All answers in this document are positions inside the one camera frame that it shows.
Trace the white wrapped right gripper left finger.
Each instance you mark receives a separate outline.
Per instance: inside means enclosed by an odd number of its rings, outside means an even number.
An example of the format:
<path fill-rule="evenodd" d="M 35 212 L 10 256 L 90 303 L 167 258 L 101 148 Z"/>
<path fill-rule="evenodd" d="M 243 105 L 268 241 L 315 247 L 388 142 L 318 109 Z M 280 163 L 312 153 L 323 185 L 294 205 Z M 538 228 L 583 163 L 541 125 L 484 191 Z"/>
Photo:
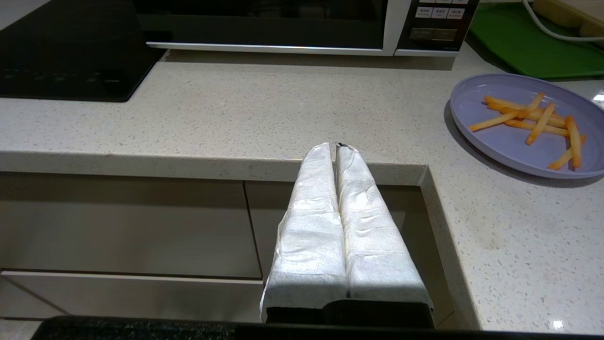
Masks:
<path fill-rule="evenodd" d="M 270 308 L 321 310 L 345 300 L 347 290 L 331 149 L 330 144 L 319 144 L 304 157 L 278 225 L 261 317 L 268 322 Z"/>

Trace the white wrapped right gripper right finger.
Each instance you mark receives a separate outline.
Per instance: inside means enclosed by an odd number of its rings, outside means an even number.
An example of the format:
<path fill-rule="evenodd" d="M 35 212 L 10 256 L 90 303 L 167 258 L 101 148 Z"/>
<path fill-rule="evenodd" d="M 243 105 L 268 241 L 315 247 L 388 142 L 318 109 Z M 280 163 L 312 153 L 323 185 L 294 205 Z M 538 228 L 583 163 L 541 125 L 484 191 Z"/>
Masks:
<path fill-rule="evenodd" d="M 344 229 L 349 296 L 434 305 L 360 151 L 336 148 L 336 189 Z"/>

